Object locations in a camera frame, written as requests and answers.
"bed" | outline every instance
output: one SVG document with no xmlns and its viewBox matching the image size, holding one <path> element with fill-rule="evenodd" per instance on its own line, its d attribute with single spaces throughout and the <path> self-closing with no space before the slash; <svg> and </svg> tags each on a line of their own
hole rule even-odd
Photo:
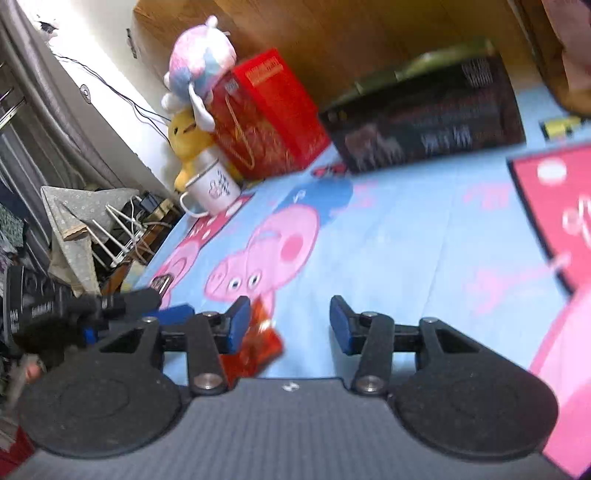
<svg viewBox="0 0 591 480">
<path fill-rule="evenodd" d="M 561 413 L 545 452 L 578 476 L 591 458 L 591 372 L 582 366 L 591 288 L 565 284 L 574 260 L 544 247 L 507 163 L 563 147 L 546 142 L 540 121 L 565 113 L 543 87 L 518 103 L 526 145 L 354 177 L 331 147 L 307 171 L 244 192 L 225 216 L 185 216 L 137 286 L 173 273 L 164 306 L 197 312 L 260 298 L 285 345 L 266 377 L 350 378 L 357 360 L 330 333 L 334 295 L 408 325 L 437 317 L 550 384 Z M 564 142 L 588 138 L 583 127 Z M 396 354 L 394 364 L 404 378 L 413 359 Z M 178 354 L 165 372 L 187 381 Z"/>
</svg>

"red snack bag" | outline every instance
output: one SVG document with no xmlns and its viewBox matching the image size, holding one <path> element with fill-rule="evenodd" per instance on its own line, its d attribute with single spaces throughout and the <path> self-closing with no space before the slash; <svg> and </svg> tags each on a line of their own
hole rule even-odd
<svg viewBox="0 0 591 480">
<path fill-rule="evenodd" d="M 282 353 L 283 341 L 273 328 L 262 301 L 256 299 L 240 351 L 221 356 L 228 386 L 232 388 L 238 378 L 254 377 Z"/>
</svg>

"black cable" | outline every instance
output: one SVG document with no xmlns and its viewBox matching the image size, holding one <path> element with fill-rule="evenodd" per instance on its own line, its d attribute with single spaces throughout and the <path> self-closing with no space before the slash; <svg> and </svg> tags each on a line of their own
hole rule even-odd
<svg viewBox="0 0 591 480">
<path fill-rule="evenodd" d="M 101 83 L 103 83 L 107 88 L 109 88 L 113 93 L 115 93 L 116 95 L 118 95 L 119 97 L 121 97 L 123 100 L 125 100 L 129 105 L 131 105 L 132 109 L 134 110 L 134 114 L 136 117 L 141 116 L 142 118 L 146 119 L 148 122 L 150 122 L 149 124 L 146 124 L 145 122 L 143 122 L 141 119 L 138 120 L 140 122 L 142 122 L 145 125 L 150 125 L 154 130 L 156 130 L 156 132 L 162 137 L 164 138 L 168 144 L 170 145 L 170 140 L 168 139 L 168 136 L 166 136 L 162 130 L 159 129 L 158 125 L 156 125 L 154 123 L 154 118 L 146 115 L 145 113 L 142 113 L 142 111 L 150 113 L 151 115 L 156 115 L 157 117 L 160 117 L 163 120 L 166 120 L 168 122 L 170 122 L 170 119 L 165 117 L 164 115 L 160 115 L 159 113 L 153 112 L 151 110 L 148 110 L 142 106 L 139 106 L 137 103 L 135 103 L 131 98 L 129 98 L 127 95 L 124 95 L 123 93 L 119 92 L 117 89 L 115 89 L 114 87 L 112 87 L 102 76 L 100 76 L 98 73 L 96 73 L 93 69 L 91 69 L 89 66 L 83 64 L 81 61 L 78 61 L 76 59 L 72 59 L 70 57 L 65 57 L 62 55 L 58 55 L 56 53 L 54 53 L 54 55 L 58 58 L 58 59 L 62 59 L 62 60 L 67 60 L 70 61 L 72 63 L 75 63 L 79 66 L 81 66 L 82 68 L 84 68 L 89 74 L 91 74 L 93 77 L 95 77 L 97 80 L 99 80 Z"/>
</svg>

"pink pig face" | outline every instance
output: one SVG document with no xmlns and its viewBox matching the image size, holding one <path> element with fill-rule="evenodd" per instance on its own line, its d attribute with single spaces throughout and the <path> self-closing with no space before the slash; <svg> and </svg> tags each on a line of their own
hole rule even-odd
<svg viewBox="0 0 591 480">
<path fill-rule="evenodd" d="M 241 295 L 262 296 L 269 315 L 277 289 L 289 283 L 306 264 L 316 243 L 320 222 L 316 210 L 292 205 L 273 213 L 254 231 L 248 245 L 213 270 L 205 295 L 233 302 Z"/>
<path fill-rule="evenodd" d="M 184 276 L 197 259 L 200 250 L 198 239 L 185 240 L 175 251 L 173 256 L 162 266 L 154 278 L 160 275 L 171 274 L 173 280 L 162 297 L 160 308 L 165 309 L 170 305 L 171 295 L 174 288 L 181 282 Z"/>
</svg>

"pink and blue plush toy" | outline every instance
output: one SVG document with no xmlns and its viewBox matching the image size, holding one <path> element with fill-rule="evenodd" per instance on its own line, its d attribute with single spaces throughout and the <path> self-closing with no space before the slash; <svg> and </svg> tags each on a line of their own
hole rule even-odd
<svg viewBox="0 0 591 480">
<path fill-rule="evenodd" d="M 215 122 L 204 102 L 211 100 L 212 88 L 235 64 L 236 51 L 217 29 L 216 17 L 209 17 L 205 25 L 189 28 L 174 44 L 164 76 L 170 93 L 162 98 L 162 107 L 176 113 L 191 104 L 197 126 L 213 131 Z"/>
</svg>

